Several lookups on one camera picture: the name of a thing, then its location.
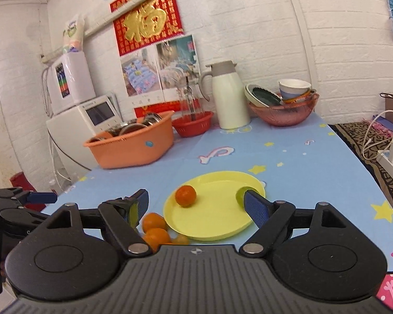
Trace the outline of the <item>brown longan fruit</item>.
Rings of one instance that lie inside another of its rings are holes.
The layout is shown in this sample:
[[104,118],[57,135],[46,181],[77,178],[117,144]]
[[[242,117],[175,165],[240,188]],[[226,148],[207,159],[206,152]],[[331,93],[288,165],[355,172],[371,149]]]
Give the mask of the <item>brown longan fruit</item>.
[[189,243],[189,238],[182,234],[178,234],[175,238],[172,238],[172,244],[174,245],[189,245]]

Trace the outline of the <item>large orange near plate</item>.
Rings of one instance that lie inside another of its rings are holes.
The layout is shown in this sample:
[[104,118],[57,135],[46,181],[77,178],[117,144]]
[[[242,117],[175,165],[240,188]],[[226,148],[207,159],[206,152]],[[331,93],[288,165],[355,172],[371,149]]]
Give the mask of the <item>large orange near plate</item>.
[[142,219],[141,225],[144,233],[155,228],[167,230],[167,223],[165,219],[157,213],[146,214]]

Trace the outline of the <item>large orange front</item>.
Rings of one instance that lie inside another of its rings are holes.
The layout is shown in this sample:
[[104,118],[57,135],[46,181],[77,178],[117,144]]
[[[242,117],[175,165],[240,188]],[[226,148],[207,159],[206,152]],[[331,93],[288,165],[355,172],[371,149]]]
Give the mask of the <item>large orange front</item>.
[[143,240],[150,246],[153,252],[157,252],[161,245],[171,243],[169,233],[162,228],[151,228],[143,236]]

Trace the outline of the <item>small orange in plate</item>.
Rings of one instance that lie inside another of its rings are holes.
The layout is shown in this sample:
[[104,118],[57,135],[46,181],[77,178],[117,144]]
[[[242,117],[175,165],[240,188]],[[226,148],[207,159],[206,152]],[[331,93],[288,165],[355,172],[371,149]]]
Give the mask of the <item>small orange in plate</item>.
[[181,207],[190,207],[196,202],[197,193],[193,186],[180,186],[174,194],[176,203]]

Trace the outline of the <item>orange plastic basket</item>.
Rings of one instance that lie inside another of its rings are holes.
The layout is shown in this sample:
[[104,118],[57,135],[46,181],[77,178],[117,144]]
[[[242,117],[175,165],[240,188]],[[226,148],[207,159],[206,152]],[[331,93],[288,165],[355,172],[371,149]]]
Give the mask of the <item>orange plastic basket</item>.
[[151,164],[161,158],[174,144],[173,111],[160,113],[154,125],[132,133],[111,137],[103,131],[87,140],[89,148],[102,169],[118,169]]

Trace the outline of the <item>blue patterned tablecloth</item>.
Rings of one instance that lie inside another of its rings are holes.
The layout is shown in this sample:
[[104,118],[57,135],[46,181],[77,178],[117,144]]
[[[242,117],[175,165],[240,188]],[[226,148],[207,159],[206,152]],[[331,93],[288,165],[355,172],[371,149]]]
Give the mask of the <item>blue patterned tablecloth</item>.
[[214,128],[177,138],[151,165],[94,169],[46,211],[53,213],[65,203],[95,208],[146,189],[149,211],[161,214],[180,186],[223,171],[257,179],[269,201],[287,201],[298,208],[331,204],[383,251],[393,273],[393,208],[366,168],[316,114],[289,128],[274,128],[256,118],[237,130]]

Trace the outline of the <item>white appliance with screen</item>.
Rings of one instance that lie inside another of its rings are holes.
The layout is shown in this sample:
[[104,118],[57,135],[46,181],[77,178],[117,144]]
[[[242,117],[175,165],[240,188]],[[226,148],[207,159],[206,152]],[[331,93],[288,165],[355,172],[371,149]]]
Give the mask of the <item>white appliance with screen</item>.
[[121,123],[114,94],[96,97],[74,106],[47,121],[52,148],[57,151],[64,175],[77,182],[98,166],[84,143],[95,135]]

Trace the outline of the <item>pink glass bowl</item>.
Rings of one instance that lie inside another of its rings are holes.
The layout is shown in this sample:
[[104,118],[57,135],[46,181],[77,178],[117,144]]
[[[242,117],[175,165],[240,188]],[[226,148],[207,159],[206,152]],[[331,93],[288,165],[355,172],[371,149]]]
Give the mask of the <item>pink glass bowl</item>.
[[305,121],[313,112],[318,100],[319,95],[315,93],[310,99],[294,104],[259,107],[249,103],[248,106],[265,123],[275,127],[288,127]]

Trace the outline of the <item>white thermos jug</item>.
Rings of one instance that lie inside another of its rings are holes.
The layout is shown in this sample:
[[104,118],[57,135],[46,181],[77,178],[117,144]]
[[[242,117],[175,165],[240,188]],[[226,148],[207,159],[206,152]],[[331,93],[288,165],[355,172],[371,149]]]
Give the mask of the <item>white thermos jug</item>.
[[233,130],[250,123],[244,85],[236,72],[236,64],[231,60],[207,65],[210,70],[201,74],[199,90],[206,101],[209,95],[204,91],[203,80],[211,77],[211,92],[214,98],[219,126],[224,130]]

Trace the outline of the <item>white water purifier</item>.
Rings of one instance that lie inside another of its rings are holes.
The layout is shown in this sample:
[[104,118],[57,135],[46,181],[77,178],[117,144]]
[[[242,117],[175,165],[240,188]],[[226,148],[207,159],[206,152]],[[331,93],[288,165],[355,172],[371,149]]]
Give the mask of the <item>white water purifier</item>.
[[94,99],[96,92],[84,52],[65,53],[58,58],[49,69],[47,88],[55,115]]

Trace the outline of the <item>green rimmed plate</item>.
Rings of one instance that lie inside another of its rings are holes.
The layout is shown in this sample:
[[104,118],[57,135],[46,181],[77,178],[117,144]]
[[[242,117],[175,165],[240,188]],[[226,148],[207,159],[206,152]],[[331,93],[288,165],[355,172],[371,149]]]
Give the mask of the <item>green rimmed plate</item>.
[[244,93],[248,102],[257,107],[282,105],[282,99],[277,94],[257,84],[245,85]]

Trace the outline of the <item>white ceramic bowl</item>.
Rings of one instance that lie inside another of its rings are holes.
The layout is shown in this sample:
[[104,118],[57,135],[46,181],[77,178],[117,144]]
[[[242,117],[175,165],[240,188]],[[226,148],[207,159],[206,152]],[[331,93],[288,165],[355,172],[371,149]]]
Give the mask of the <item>white ceramic bowl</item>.
[[278,81],[282,99],[293,99],[308,92],[312,85],[309,82],[296,79],[281,79]]

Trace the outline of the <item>glass cup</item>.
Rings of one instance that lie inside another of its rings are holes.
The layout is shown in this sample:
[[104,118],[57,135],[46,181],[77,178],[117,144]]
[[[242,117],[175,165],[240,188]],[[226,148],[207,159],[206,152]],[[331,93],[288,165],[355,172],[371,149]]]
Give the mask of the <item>glass cup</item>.
[[189,83],[189,78],[185,77],[185,85],[179,89],[180,114],[183,122],[197,121],[204,116],[199,99]]

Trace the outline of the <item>bedding poster calendar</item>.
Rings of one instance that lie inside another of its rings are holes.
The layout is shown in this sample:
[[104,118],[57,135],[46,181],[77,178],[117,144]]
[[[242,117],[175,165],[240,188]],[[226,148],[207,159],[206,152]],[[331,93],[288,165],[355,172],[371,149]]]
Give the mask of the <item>bedding poster calendar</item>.
[[178,101],[187,86],[201,99],[196,48],[194,37],[187,35],[122,56],[121,69],[131,106],[136,109]]

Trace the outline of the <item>red fu wall hanging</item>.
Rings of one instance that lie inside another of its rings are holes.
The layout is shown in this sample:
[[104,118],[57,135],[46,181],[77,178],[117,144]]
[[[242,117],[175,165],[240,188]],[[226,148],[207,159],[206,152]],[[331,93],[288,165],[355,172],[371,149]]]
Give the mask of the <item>red fu wall hanging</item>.
[[176,0],[146,0],[119,16],[113,27],[120,56],[184,34]]

